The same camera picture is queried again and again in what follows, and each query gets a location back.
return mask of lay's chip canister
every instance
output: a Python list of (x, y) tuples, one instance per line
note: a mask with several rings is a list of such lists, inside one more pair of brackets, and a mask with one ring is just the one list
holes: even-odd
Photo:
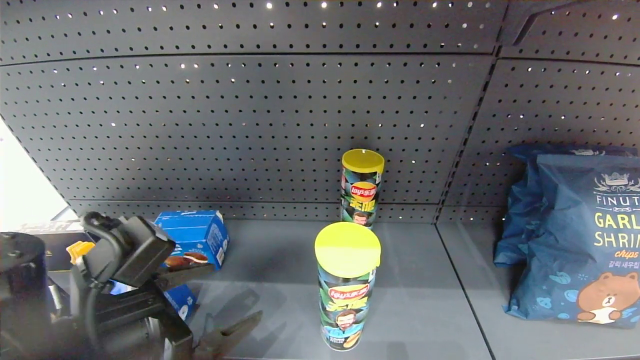
[(371, 228), (384, 168), (385, 159), (375, 151), (353, 149), (342, 155), (342, 221)]
[(337, 222), (318, 233), (315, 248), (324, 342), (336, 351), (351, 350), (369, 313), (380, 241), (366, 227)]

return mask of cartoon face print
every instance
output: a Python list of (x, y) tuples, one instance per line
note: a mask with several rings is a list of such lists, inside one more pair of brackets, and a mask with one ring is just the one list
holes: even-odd
[(356, 312), (353, 310), (345, 310), (335, 317), (335, 323), (345, 331), (356, 321)]
[(622, 311), (640, 299), (638, 273), (615, 276), (606, 272), (585, 286), (578, 294), (577, 304), (582, 310), (578, 321), (612, 323)]
[(365, 213), (355, 213), (353, 214), (353, 222), (360, 225), (365, 225), (369, 217)]

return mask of shelf surface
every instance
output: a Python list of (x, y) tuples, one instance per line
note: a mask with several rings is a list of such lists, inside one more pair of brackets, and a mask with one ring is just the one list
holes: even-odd
[(225, 221), (222, 270), (202, 281), (190, 327), (225, 326), (263, 310), (231, 353), (252, 359), (490, 359), (433, 225), (380, 223), (382, 261), (362, 340), (338, 353), (321, 337), (316, 234), (329, 223)]
[(438, 224), (440, 235), (496, 360), (637, 359), (640, 329), (525, 321), (503, 312), (519, 271), (493, 265), (497, 225)]

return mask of lay's logo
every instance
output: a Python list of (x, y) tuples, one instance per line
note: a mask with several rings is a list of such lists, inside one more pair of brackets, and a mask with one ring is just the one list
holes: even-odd
[(369, 202), (376, 195), (377, 186), (366, 181), (359, 181), (351, 185), (351, 196), (362, 202)]
[(359, 299), (369, 292), (369, 284), (338, 286), (329, 289), (329, 296), (335, 300)]

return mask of blue box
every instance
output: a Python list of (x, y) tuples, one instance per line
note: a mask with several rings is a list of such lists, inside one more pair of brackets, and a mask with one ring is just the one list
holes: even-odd
[[(115, 284), (110, 293), (112, 295), (126, 293), (135, 289), (132, 286), (125, 285), (121, 282), (113, 282)], [(189, 289), (189, 286), (187, 286), (186, 284), (182, 284), (165, 291), (164, 297), (169, 300), (171, 306), (176, 310), (178, 315), (180, 315), (180, 318), (183, 320), (187, 320), (187, 318), (189, 318), (189, 316), (193, 314), (196, 306), (196, 300), (198, 300), (196, 298), (196, 295), (193, 294), (191, 289)]]
[(169, 289), (164, 292), (164, 295), (181, 319), (187, 320), (195, 311), (196, 296), (186, 284)]
[(155, 221), (176, 242), (167, 266), (210, 263), (220, 270), (225, 260), (229, 236), (217, 210), (167, 211)]

